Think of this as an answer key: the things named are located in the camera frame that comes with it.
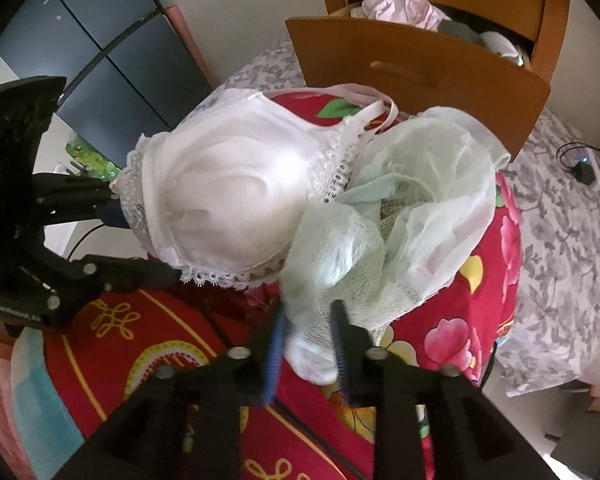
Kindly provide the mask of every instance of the drawer handle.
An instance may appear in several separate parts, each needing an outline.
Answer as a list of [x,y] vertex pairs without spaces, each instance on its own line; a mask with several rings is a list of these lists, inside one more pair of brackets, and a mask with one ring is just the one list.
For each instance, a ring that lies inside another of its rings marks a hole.
[[418,74],[417,72],[414,72],[409,68],[404,68],[394,63],[387,63],[385,61],[373,61],[369,65],[369,68],[385,75],[397,77],[398,79],[405,79],[412,83],[416,83],[416,85],[424,86],[424,88],[434,89],[438,86],[438,82],[432,77]]

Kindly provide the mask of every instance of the white lace trim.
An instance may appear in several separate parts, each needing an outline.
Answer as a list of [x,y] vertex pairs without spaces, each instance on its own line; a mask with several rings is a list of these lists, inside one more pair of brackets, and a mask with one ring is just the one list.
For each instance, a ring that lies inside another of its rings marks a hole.
[[[339,125],[343,127],[349,121],[355,120],[355,116],[345,118]],[[312,191],[308,196],[309,202],[328,203],[344,192],[351,176],[359,138],[352,139],[352,135],[347,134],[347,129],[344,128],[343,131],[339,132],[339,135],[331,137],[330,148],[325,153],[320,154],[312,178]],[[157,139],[158,136],[163,135],[168,135],[168,132],[156,134],[151,139],[142,135],[135,150],[127,155],[126,168],[120,172],[112,186],[120,196],[120,205],[129,227],[133,229],[142,247],[155,257],[157,257],[157,251],[151,243],[142,196],[142,159],[148,143],[152,139]],[[236,288],[237,290],[260,286],[264,283],[274,283],[278,280],[278,275],[290,247],[291,240],[289,240],[288,246],[283,251],[274,255],[270,260],[242,273],[222,272],[218,269],[183,264],[179,267],[182,270],[180,279],[184,283],[191,281],[197,285],[211,283],[223,288]]]

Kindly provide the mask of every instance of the gray floral bedsheet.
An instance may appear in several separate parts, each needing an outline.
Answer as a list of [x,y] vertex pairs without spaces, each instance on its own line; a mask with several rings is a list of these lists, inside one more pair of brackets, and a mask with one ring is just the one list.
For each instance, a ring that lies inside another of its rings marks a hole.
[[[226,88],[305,86],[291,41],[231,76],[186,119]],[[600,334],[600,191],[577,183],[555,160],[579,133],[545,110],[505,174],[522,212],[522,269],[516,317],[498,350],[510,396],[578,377]]]

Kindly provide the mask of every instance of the mint green mesh garment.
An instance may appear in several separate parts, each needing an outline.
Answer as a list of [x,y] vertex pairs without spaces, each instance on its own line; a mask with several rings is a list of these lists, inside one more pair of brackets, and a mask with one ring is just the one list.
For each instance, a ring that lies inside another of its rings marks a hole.
[[302,216],[280,283],[294,327],[286,358],[311,382],[336,378],[332,301],[378,342],[453,280],[493,219],[495,171],[509,154],[464,112],[427,113],[376,136],[346,192]]

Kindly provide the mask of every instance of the dark gray wardrobe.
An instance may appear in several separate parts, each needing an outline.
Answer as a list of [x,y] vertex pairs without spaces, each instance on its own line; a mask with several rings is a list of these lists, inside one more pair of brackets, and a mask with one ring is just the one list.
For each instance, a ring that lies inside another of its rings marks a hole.
[[27,0],[0,37],[21,78],[67,78],[58,115],[119,167],[211,87],[158,0]]

